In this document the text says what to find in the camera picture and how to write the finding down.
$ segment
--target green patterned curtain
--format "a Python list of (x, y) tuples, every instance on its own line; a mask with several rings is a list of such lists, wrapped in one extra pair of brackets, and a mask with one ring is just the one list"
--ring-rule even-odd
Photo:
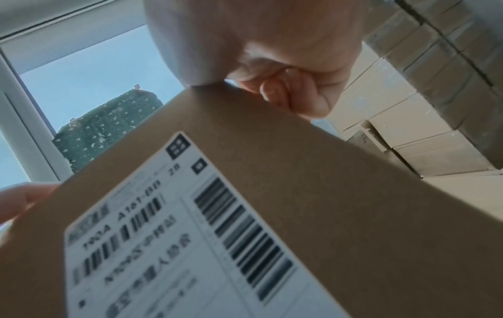
[(52, 143), (77, 172), (161, 107), (154, 93), (130, 90), (72, 119)]

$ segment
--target white shipping label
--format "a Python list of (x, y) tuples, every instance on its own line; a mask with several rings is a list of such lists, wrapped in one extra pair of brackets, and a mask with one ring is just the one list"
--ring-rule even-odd
[(184, 133), (64, 240), (69, 318), (347, 317)]

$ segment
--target white window frame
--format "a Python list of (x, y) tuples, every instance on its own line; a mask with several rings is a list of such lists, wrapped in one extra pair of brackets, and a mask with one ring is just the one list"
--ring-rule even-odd
[(31, 181), (73, 173), (19, 74), (145, 24), (141, 0), (109, 0), (0, 40), (0, 131)]

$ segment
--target black square logo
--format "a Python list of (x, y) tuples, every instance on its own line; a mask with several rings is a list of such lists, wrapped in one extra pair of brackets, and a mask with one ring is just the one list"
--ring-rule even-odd
[(192, 170), (195, 172), (195, 174), (199, 174), (207, 166), (208, 166), (208, 164), (206, 163), (206, 161), (204, 161), (204, 159), (201, 158), (198, 161), (196, 161), (195, 164), (192, 165)]
[(171, 159), (177, 159), (188, 147), (190, 142), (182, 135), (178, 137), (166, 148)]

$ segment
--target hand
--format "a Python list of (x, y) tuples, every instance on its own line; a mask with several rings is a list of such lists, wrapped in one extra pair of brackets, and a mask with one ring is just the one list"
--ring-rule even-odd
[(24, 183), (0, 190), (0, 224), (5, 223), (42, 201), (59, 184)]
[(308, 118), (327, 116), (358, 57), (365, 0), (145, 0), (149, 29), (184, 84), (234, 80)]

